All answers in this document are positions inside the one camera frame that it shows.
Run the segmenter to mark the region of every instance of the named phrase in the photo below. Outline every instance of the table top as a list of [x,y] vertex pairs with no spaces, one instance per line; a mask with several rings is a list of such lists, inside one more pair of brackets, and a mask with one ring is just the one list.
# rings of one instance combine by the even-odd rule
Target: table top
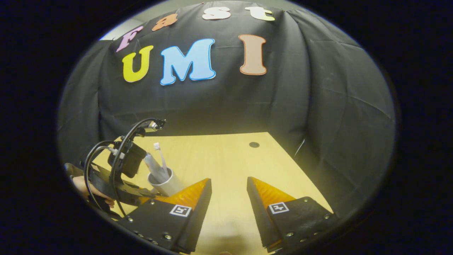
[[[316,186],[267,132],[134,138],[135,144],[161,164],[160,154],[154,150],[155,142],[159,142],[167,166],[185,187],[211,178],[212,196],[193,255],[216,255],[221,251],[233,255],[267,254],[261,245],[246,190],[249,176],[295,198],[309,196],[333,213]],[[251,147],[251,142],[257,142],[259,147]],[[110,169],[109,153],[104,150],[93,162]],[[136,176],[128,178],[123,174],[122,178],[152,190],[147,181],[148,173],[142,161]],[[137,208],[121,205],[126,214]],[[122,215],[118,205],[112,211]]]

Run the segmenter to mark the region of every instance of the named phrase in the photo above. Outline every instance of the black cloth backdrop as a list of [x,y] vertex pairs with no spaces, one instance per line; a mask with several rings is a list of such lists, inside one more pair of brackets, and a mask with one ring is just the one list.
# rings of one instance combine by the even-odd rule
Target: black cloth backdrop
[[[204,20],[203,11],[226,6],[231,17]],[[387,82],[360,45],[328,21],[304,9],[273,12],[275,21],[253,18],[239,1],[187,6],[143,24],[116,52],[122,38],[98,41],[71,74],[58,112],[62,162],[78,165],[98,141],[126,134],[143,118],[165,118],[151,135],[269,132],[307,173],[340,217],[357,211],[378,188],[395,143],[395,110]],[[177,21],[157,31],[172,13]],[[263,37],[264,75],[245,75],[240,34]],[[160,85],[160,52],[178,46],[186,55],[204,38],[211,46],[213,79]],[[149,70],[139,81],[123,78],[122,59],[153,45]]]

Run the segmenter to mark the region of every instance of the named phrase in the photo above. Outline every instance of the white cup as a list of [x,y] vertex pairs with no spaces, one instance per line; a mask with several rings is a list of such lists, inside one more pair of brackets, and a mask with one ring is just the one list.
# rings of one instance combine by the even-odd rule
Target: white cup
[[179,191],[184,189],[183,184],[181,181],[176,177],[176,175],[173,173],[173,170],[170,168],[167,168],[167,171],[169,173],[170,178],[163,183],[157,184],[156,179],[154,176],[149,173],[148,174],[148,182],[157,190],[159,191],[160,194],[164,196],[172,196]]

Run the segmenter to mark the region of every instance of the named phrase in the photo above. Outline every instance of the black cable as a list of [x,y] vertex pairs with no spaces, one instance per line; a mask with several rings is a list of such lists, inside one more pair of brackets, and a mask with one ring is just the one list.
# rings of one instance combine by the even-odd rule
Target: black cable
[[101,206],[97,202],[96,198],[94,197],[93,193],[91,192],[91,188],[90,188],[90,185],[88,183],[88,176],[90,174],[89,165],[91,164],[92,157],[98,151],[98,149],[99,149],[98,147],[99,146],[101,146],[103,144],[113,144],[113,143],[114,143],[114,141],[101,141],[101,142],[98,142],[95,146],[93,146],[91,151],[88,153],[87,158],[85,159],[85,164],[83,166],[83,176],[84,176],[84,180],[85,180],[85,185],[87,186],[88,193],[93,198],[94,202],[99,207],[99,209],[101,209],[101,211],[104,211],[104,210],[101,208]]
[[127,135],[124,137],[123,141],[121,142],[121,145],[120,147],[118,148],[118,153],[116,154],[115,156],[115,159],[113,160],[113,163],[112,163],[112,171],[111,171],[111,182],[112,182],[112,186],[113,186],[113,191],[115,192],[115,196],[116,196],[116,199],[118,201],[118,207],[120,208],[121,212],[123,213],[123,216],[126,217],[126,214],[123,210],[123,207],[121,206],[121,203],[120,203],[120,197],[118,196],[118,192],[116,191],[116,186],[115,186],[115,172],[116,172],[116,167],[118,165],[118,159],[120,158],[120,155],[123,151],[123,148],[124,146],[126,145],[126,143],[129,141],[129,139],[132,137],[132,135],[135,133],[135,131],[137,130],[137,128],[145,123],[146,121],[154,121],[156,122],[157,119],[155,118],[147,118],[147,119],[144,119],[140,122],[138,122],[130,131],[129,133],[127,133]]

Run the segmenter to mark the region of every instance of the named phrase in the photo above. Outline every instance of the letter m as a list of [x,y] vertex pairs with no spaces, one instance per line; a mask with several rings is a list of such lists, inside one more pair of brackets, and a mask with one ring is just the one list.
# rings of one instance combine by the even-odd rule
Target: letter m
[[192,65],[192,72],[189,74],[191,80],[214,78],[216,72],[211,69],[212,44],[214,44],[214,39],[198,40],[192,44],[186,56],[177,46],[164,49],[160,53],[164,57],[164,75],[160,84],[170,85],[176,81],[176,77],[172,73],[173,69],[180,81],[185,80],[190,65]]

